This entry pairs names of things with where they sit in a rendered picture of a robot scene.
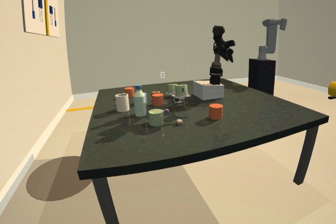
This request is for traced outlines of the orange cylinder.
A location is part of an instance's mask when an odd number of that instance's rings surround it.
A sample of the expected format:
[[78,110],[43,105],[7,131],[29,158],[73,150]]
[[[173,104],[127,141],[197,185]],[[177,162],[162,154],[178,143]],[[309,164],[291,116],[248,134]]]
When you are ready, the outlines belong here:
[[222,119],[223,105],[221,104],[211,104],[209,106],[209,118],[212,120]]
[[153,94],[152,95],[153,106],[162,106],[163,105],[163,94]]
[[132,98],[135,94],[134,87],[126,87],[125,94],[128,94],[128,97]]

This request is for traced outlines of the cream balance beam with square pans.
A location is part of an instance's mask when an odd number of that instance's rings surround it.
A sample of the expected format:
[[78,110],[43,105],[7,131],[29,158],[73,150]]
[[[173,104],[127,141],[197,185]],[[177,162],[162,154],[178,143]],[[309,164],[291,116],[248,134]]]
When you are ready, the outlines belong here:
[[171,95],[172,97],[174,97],[174,99],[171,99],[171,101],[174,104],[183,104],[183,102],[181,101],[181,99],[184,99],[185,97],[190,97],[190,95],[187,94],[180,94],[180,95],[176,95],[175,92],[167,92],[167,95]]

